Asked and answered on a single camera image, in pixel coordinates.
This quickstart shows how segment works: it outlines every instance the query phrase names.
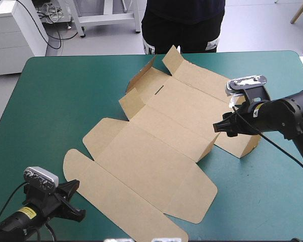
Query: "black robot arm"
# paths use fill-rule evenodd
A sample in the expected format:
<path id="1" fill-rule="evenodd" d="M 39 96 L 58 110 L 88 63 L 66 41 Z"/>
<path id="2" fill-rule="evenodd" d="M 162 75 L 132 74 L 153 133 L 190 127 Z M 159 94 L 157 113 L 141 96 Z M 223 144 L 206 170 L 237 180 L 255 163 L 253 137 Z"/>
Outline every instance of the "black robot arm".
<path id="1" fill-rule="evenodd" d="M 226 87 L 227 94 L 232 95 L 232 98 L 243 95 L 245 102 L 239 106 L 232 102 L 231 106 L 238 107 L 236 111 L 238 114 L 225 113 L 221 122 L 213 124 L 214 130 L 227 132 L 230 137 L 238 134 L 256 135 L 257 130 L 279 131 L 285 139 L 294 142 L 303 157 L 303 91 L 270 100 L 264 87 L 266 82 L 264 76 L 229 81 Z"/>
<path id="2" fill-rule="evenodd" d="M 0 242 L 24 242 L 54 217 L 82 221 L 85 210 L 74 208 L 70 199 L 80 182 L 58 184 L 58 177 L 40 168 L 28 167 L 24 172 L 24 207 L 0 222 Z"/>

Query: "person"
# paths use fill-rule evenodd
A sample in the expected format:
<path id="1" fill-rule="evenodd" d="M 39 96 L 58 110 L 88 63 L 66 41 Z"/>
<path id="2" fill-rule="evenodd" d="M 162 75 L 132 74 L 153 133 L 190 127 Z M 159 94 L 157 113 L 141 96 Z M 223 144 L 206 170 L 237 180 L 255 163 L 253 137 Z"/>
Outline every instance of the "person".
<path id="1" fill-rule="evenodd" d="M 225 0 L 147 0 L 142 19 L 146 54 L 216 52 Z"/>

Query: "flattened cardboard box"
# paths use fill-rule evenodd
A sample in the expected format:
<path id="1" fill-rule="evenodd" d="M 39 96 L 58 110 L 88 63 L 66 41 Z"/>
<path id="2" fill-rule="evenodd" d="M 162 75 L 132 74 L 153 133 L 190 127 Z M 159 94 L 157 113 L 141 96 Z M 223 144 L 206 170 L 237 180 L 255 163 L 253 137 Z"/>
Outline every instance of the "flattened cardboard box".
<path id="1" fill-rule="evenodd" d="M 129 122 L 102 119 L 83 138 L 94 161 L 70 150 L 64 174 L 79 179 L 79 193 L 136 241 L 187 241 L 164 214 L 202 221 L 217 188 L 196 163 L 214 143 L 242 157 L 259 137 L 214 133 L 212 124 L 229 111 L 227 78 L 189 63 L 175 48 L 163 59 L 172 76 L 153 68 L 153 61 L 120 100 Z"/>

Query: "gray floor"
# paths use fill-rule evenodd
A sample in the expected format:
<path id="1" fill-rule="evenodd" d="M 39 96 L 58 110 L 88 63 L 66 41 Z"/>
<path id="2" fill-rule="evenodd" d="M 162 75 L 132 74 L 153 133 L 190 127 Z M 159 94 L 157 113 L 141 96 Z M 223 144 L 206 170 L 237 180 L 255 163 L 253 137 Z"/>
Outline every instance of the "gray floor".
<path id="1" fill-rule="evenodd" d="M 146 0 L 139 1 L 142 18 Z M 101 14 L 103 0 L 77 0 L 82 16 Z M 226 15 L 222 25 L 219 52 L 293 50 L 303 55 L 303 14 L 291 25 L 290 19 L 301 6 L 301 0 L 226 0 Z M 120 1 L 115 0 L 114 11 L 120 12 Z M 59 26 L 66 38 L 76 30 Z M 86 37 L 64 41 L 59 50 L 47 48 L 47 55 L 108 55 L 143 54 L 141 34 L 134 32 L 134 24 L 88 27 Z M 0 76 L 0 117 L 18 81 L 19 75 Z"/>

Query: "teal tabletop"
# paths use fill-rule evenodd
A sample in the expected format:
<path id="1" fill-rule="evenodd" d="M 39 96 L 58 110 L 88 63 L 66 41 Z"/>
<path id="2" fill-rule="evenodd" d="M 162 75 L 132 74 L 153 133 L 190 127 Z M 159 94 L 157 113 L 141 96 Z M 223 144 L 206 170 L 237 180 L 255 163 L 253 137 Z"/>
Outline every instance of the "teal tabletop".
<path id="1" fill-rule="evenodd" d="M 185 54 L 184 57 L 228 78 L 260 74 L 272 99 L 303 89 L 303 65 L 291 51 Z M 0 209 L 23 181 L 23 170 L 41 166 L 64 182 L 63 159 L 69 149 L 88 155 L 82 138 L 103 117 L 126 120 L 118 100 L 129 80 L 151 55 L 55 56 L 31 58 L 0 121 Z M 157 57 L 155 68 L 168 73 Z M 295 157 L 294 144 L 267 133 Z M 303 170 L 264 140 L 238 159 L 214 147 L 198 165 L 218 187 L 200 224 L 170 217 L 191 240 L 303 239 Z M 2 219 L 25 199 L 18 191 Z M 128 237 L 79 194 L 71 203 L 86 209 L 81 223 L 54 218 L 59 240 Z M 49 233 L 41 230 L 43 239 Z"/>

